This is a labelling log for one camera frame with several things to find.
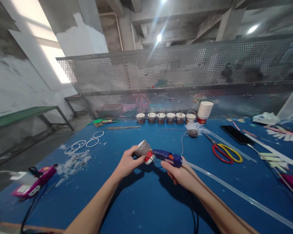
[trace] hot glue gun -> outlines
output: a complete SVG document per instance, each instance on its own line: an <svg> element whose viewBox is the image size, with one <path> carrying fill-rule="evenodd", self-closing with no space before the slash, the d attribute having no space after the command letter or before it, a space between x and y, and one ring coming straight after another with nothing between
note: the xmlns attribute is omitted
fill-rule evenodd
<svg viewBox="0 0 293 234"><path fill-rule="evenodd" d="M154 149L153 154L156 158L164 160L174 167L181 167L182 165L182 157L178 154L172 154L171 152L161 150L161 149Z"/></svg>

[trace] charger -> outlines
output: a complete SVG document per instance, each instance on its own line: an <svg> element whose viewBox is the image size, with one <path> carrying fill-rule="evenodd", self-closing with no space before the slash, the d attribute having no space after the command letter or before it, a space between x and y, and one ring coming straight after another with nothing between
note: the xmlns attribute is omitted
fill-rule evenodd
<svg viewBox="0 0 293 234"><path fill-rule="evenodd" d="M38 178L34 177L32 174L28 172L16 172L10 178L10 180L13 180L14 182L17 182L21 185L31 186L38 180Z"/></svg>

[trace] blue table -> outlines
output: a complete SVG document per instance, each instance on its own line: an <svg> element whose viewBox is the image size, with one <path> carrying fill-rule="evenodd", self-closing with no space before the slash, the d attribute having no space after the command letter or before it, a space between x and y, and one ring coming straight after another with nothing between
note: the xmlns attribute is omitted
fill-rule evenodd
<svg viewBox="0 0 293 234"><path fill-rule="evenodd" d="M245 123L235 122L241 129L259 137L272 142L280 142L280 145L277 145L259 138L262 142L293 159L292 142L276 141L274 137L267 134L266 129L262 126L254 127L250 125L250 120L245 121ZM108 126L136 125L138 125L136 121L125 121ZM205 126L256 159L257 163L246 159L242 164L228 165L221 162L213 155L212 144L205 136L183 139L185 158L293 222L293 194L275 179L265 162L260 160L253 150L247 146L238 145L220 129L221 125L232 125L232 122L226 119L209 119ZM87 125L72 136L65 145L68 147L76 141L88 140L102 128L104 127L95 128L93 125ZM83 147L76 152L90 149L91 159L84 170L75 172L59 187L54 187L45 193L28 218L27 224L51 229L66 229L112 174L123 152L144 139L153 149L181 154L180 139L183 132L168 131L159 134L158 130L164 128L185 129L185 126L150 125L146 122L139 129L105 130L105 134L99 138L100 144L92 148ZM255 144L254 147L261 152L267 152L258 144ZM63 149L57 149L41 161L37 168L65 163L68 157L69 155L64 154ZM260 233L293 233L292 229L216 181L200 172L198 175L237 215ZM57 183L61 176L57 174L53 176L48 182L49 188ZM31 200L18 203L17 199L10 195L17 187L17 184L11 184L0 193L1 222L21 224L31 203ZM159 162L155 165L141 165L120 184L102 225L101 233L193 233L194 222L190 209L195 209L195 207L190 194L181 186L173 185ZM197 208L200 215L199 232L219 232L203 206L198 204Z"/></svg>

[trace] pink strip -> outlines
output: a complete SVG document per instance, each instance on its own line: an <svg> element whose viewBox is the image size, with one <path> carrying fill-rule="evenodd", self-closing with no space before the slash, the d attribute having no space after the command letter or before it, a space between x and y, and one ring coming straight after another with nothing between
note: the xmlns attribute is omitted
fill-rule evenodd
<svg viewBox="0 0 293 234"><path fill-rule="evenodd" d="M233 124L234 124L235 127L240 131L239 127L235 124L235 122L233 122Z"/></svg>
<svg viewBox="0 0 293 234"><path fill-rule="evenodd" d="M284 133L284 134L290 134L290 135L293 135L293 132L290 132L290 131L282 131L280 129L277 129L277 128L272 128L272 127L267 127L267 126L264 126L264 128L267 128L267 129L270 129L270 130L274 130L276 132L281 132L281 133Z"/></svg>
<svg viewBox="0 0 293 234"><path fill-rule="evenodd" d="M254 135L253 133L250 133L250 132L248 132L248 131L246 131L246 130L242 130L242 132L244 132L244 133L247 133L247 134L249 134L250 136L252 136L252 137L257 137L256 135Z"/></svg>

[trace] white ring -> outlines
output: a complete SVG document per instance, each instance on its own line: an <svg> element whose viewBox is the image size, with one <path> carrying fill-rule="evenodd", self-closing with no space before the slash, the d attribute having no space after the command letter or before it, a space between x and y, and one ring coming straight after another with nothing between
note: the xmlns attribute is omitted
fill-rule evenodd
<svg viewBox="0 0 293 234"><path fill-rule="evenodd" d="M100 141L98 138L92 138L90 141L92 141L92 140L98 140L98 142L95 143L93 146L97 145L97 144L99 143L99 141ZM93 146L87 146L87 144L88 144L90 141L88 141L88 142L86 143L86 147L88 147L88 148L93 147Z"/></svg>
<svg viewBox="0 0 293 234"><path fill-rule="evenodd" d="M93 138L98 138L98 137L101 137L101 136L104 135L104 132L103 132L103 134L102 134L101 136L94 136L96 133L94 133L94 134L92 135Z"/></svg>
<svg viewBox="0 0 293 234"><path fill-rule="evenodd" d="M82 146L78 143L78 142L81 142L81 141L84 141L84 142L85 142ZM74 144L72 144L71 148L72 148L72 150L75 150L75 149L73 148L73 146L74 146L74 145L79 145L79 147L78 147L77 149L80 149L80 148L83 147L85 144L86 144L86 141L85 141L85 140L80 140L80 141L77 141L77 142L75 142Z"/></svg>
<svg viewBox="0 0 293 234"><path fill-rule="evenodd" d="M71 153L74 153L74 152L76 152L77 150L79 150L79 148L78 149L75 149L74 151L72 151L72 152L70 152L70 153L66 153L66 151L69 149L69 148L71 148L73 145L71 145L70 147L68 147L65 151L64 151L64 154L71 154Z"/></svg>

